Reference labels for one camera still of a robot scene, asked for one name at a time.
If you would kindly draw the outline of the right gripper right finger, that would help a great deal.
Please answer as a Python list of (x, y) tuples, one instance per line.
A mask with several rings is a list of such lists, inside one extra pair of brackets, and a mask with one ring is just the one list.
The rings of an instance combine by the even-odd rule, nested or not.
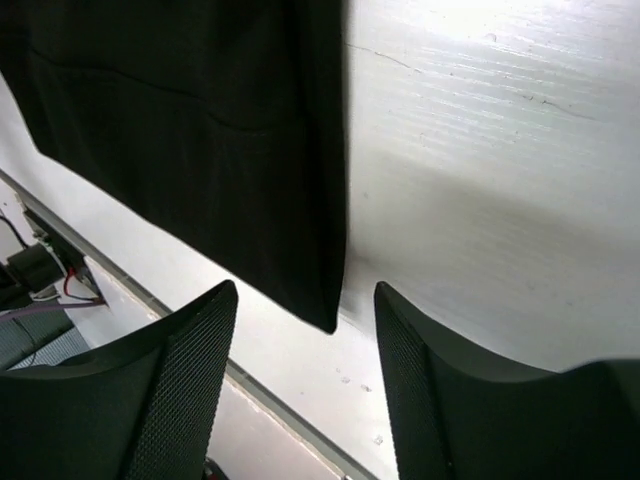
[(496, 354), (374, 292), (379, 357), (403, 479), (635, 479), (639, 363), (562, 372)]

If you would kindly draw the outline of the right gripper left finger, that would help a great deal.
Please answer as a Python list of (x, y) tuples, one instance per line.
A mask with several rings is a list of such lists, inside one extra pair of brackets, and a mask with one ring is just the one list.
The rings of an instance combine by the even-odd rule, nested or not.
[(224, 281), (59, 365), (1, 376), (5, 479), (200, 479), (235, 328)]

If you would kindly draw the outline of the black skirt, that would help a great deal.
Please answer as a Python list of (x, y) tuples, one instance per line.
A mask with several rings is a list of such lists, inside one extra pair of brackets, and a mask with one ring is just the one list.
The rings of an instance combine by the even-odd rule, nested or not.
[(41, 154), (332, 333), (342, 14), (339, 1), (5, 1), (1, 72)]

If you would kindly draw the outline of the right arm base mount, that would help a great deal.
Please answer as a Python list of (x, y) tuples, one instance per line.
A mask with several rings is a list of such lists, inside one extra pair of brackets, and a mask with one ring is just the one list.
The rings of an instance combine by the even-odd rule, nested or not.
[(106, 301), (83, 256), (42, 222), (35, 223), (32, 244), (6, 215), (1, 225), (18, 245), (1, 256), (1, 369), (56, 365), (87, 351), (69, 312)]

